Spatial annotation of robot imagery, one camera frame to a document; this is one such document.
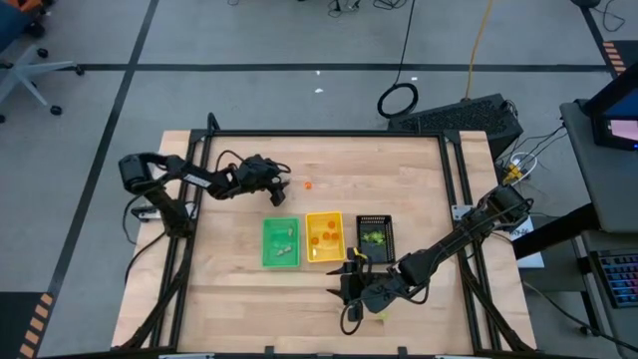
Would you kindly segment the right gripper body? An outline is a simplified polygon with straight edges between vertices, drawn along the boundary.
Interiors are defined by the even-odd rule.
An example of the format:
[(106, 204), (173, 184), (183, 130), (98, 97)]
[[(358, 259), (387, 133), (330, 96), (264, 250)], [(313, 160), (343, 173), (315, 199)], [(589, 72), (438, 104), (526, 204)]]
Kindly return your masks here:
[(360, 321), (364, 317), (364, 308), (373, 313), (381, 312), (394, 299), (407, 293), (407, 286), (395, 272), (374, 272), (373, 262), (356, 257), (347, 249), (347, 261), (354, 263), (355, 271), (343, 274), (343, 293), (348, 298), (346, 314), (350, 322)]

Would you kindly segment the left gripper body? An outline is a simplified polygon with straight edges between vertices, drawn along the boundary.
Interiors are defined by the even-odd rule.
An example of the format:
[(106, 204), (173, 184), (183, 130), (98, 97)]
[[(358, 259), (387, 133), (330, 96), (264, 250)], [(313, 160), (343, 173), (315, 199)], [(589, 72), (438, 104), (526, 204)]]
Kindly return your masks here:
[(285, 201), (285, 193), (284, 189), (272, 188), (273, 179), (287, 173), (287, 165), (263, 158), (261, 155), (249, 157), (233, 172), (237, 186), (231, 190), (231, 196), (267, 190), (271, 203), (279, 206)]

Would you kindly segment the black plastic basket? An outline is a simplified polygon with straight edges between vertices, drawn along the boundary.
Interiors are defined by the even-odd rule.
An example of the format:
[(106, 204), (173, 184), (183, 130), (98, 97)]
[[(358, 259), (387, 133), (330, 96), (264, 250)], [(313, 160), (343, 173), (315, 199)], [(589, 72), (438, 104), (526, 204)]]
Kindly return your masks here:
[[(357, 215), (357, 239), (359, 249), (375, 264), (393, 263), (396, 260), (393, 222), (389, 215)], [(384, 243), (368, 245), (362, 240), (363, 233), (381, 230), (386, 236)]]

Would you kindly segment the green plastic basket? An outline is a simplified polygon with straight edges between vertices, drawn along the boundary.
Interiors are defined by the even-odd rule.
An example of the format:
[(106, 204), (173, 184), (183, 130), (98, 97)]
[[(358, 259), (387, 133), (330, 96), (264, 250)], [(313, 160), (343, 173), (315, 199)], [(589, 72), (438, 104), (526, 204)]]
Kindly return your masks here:
[[(294, 229), (289, 236), (288, 228)], [(284, 247), (292, 246), (291, 251)], [(277, 256), (278, 250), (285, 253)], [(300, 265), (299, 220), (297, 217), (266, 217), (262, 231), (262, 266), (266, 268), (295, 268)]]

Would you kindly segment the white paper sheet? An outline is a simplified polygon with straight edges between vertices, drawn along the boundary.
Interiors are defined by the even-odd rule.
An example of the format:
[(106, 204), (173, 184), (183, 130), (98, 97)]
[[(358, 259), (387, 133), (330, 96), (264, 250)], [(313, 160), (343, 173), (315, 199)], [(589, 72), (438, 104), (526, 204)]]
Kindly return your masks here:
[[(520, 237), (534, 231), (534, 226), (529, 216), (522, 224), (509, 233), (511, 242), (517, 241)], [(540, 252), (531, 254), (517, 261), (519, 269), (541, 269), (544, 267), (544, 261)]]

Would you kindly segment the black desk support beam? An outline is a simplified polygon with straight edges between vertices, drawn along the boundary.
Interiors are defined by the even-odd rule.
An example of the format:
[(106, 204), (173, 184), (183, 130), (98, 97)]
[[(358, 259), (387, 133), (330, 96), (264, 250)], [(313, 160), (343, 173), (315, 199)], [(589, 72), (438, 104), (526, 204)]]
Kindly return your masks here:
[(598, 215), (594, 205), (589, 203), (516, 239), (512, 245), (514, 256), (522, 259), (572, 239), (583, 231), (599, 228)]

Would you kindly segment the black computer tower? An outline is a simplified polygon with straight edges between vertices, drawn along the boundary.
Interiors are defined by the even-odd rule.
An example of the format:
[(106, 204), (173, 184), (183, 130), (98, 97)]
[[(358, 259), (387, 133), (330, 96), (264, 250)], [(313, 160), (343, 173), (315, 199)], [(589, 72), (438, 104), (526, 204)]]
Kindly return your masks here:
[(493, 94), (416, 112), (389, 121), (395, 132), (484, 132), (495, 160), (519, 136), (523, 129), (513, 102)]

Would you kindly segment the grey keyboard shelf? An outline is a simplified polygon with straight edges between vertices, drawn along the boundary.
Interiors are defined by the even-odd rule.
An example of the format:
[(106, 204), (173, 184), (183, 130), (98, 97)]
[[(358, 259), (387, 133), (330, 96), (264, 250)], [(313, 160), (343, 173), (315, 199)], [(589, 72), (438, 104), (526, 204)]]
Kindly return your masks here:
[(638, 359), (638, 307), (614, 308), (594, 263), (596, 251), (638, 249), (638, 234), (584, 231), (575, 239), (574, 247), (585, 286), (583, 301), (591, 326), (588, 332), (616, 339), (616, 350), (622, 359)]

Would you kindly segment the backlit computer keyboard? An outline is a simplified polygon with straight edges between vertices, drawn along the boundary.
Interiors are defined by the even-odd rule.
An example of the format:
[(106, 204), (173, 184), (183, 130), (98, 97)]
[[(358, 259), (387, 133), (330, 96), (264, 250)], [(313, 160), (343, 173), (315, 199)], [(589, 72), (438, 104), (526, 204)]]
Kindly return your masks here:
[(611, 305), (638, 307), (638, 249), (596, 251), (594, 263)]

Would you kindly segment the grey desk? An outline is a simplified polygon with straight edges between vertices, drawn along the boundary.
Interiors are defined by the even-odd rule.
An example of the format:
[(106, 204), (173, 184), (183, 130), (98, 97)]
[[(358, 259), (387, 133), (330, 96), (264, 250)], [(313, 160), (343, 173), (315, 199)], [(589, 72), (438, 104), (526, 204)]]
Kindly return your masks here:
[(638, 233), (638, 152), (596, 145), (591, 121), (577, 103), (559, 110), (602, 229)]

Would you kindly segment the blue office chair grey base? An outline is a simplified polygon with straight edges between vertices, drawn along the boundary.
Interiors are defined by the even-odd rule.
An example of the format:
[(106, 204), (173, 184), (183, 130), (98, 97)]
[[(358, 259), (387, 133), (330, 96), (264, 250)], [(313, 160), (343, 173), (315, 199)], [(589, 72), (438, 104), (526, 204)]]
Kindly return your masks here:
[[(22, 35), (27, 35), (24, 29), (29, 23), (30, 20), (24, 13), (0, 0), (0, 54)], [(34, 63), (36, 57), (46, 59), (49, 57), (49, 51), (30, 45), (15, 61), (0, 58), (0, 104), (18, 85), (22, 85), (42, 106), (48, 108), (53, 116), (60, 117), (63, 109), (46, 101), (33, 78), (59, 70), (73, 70), (82, 77), (85, 75), (85, 69), (74, 61)]]

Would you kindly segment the orange office chair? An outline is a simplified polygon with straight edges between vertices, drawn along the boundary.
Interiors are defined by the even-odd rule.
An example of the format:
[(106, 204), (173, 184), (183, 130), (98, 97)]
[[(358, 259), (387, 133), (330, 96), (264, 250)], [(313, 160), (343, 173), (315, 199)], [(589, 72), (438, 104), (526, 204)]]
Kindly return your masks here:
[(56, 0), (4, 0), (9, 5), (20, 10), (30, 20), (24, 32), (36, 39), (45, 35), (45, 27), (42, 24), (43, 17), (48, 14), (48, 10)]

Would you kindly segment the black orange-striped floor mat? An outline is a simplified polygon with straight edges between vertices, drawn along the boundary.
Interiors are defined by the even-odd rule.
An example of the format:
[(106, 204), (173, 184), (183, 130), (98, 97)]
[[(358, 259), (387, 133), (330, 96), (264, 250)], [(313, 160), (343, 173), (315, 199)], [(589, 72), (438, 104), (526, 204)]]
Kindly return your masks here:
[(0, 359), (36, 359), (51, 318), (49, 292), (0, 291)]
[(638, 40), (604, 41), (604, 57), (614, 76), (638, 63)]

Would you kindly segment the black computer monitor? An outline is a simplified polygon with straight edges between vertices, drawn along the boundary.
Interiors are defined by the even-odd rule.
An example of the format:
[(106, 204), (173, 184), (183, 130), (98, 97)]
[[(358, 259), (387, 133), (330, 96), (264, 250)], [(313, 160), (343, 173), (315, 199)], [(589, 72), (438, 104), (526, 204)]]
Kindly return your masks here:
[(638, 139), (613, 132), (614, 122), (638, 125), (638, 62), (579, 107), (590, 120), (593, 141), (597, 146), (628, 152), (638, 151)]

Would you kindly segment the black aluminium table frame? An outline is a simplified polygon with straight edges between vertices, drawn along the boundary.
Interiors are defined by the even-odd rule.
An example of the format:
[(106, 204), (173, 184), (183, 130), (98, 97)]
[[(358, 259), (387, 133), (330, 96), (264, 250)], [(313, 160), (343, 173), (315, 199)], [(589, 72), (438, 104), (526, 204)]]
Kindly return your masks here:
[[(389, 215), (396, 260), (453, 231), (451, 206), (476, 206), (496, 182), (482, 133), (383, 131), (167, 132), (160, 155), (213, 172), (261, 155), (291, 168), (285, 201), (268, 191), (217, 200), (180, 179), (165, 192), (185, 203), (191, 233), (169, 236), (161, 218), (144, 224), (127, 272), (114, 352), (132, 357), (208, 354), (215, 359), (417, 354), (510, 358), (535, 354), (511, 244), (494, 231), (441, 263), (416, 304), (393, 301), (389, 318), (364, 310), (341, 320), (327, 275), (358, 247), (357, 215)], [(304, 184), (312, 183), (311, 189)], [(340, 211), (343, 261), (307, 260), (305, 216)], [(266, 217), (297, 217), (300, 265), (262, 266)]]

